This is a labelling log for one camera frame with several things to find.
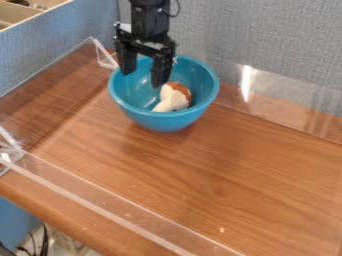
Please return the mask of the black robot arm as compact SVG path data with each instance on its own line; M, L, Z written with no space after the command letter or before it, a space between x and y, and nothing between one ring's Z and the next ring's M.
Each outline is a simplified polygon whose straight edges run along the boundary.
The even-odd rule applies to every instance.
M152 83L168 83L177 57L177 42L169 36L170 0L129 0L132 22L114 24L114 37L121 71L125 75L137 70L138 55L153 59Z

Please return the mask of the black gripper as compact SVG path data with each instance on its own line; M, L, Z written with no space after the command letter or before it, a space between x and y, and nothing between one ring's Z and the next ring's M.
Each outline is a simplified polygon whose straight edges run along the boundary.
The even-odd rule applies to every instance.
M177 50L177 43L169 36L170 17L166 14L136 15L130 23L117 22L114 27L124 74L137 70L137 59L142 54L153 59L153 87L162 86L170 78Z

